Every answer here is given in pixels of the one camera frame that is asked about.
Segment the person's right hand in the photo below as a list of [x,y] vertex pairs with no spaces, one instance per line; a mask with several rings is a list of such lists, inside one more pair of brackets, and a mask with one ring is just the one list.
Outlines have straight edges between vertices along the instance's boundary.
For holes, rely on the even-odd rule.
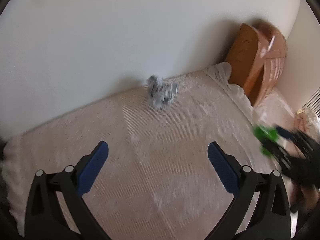
[[293,184],[290,196],[290,210],[292,213],[308,214],[315,209],[319,202],[319,189],[312,186]]

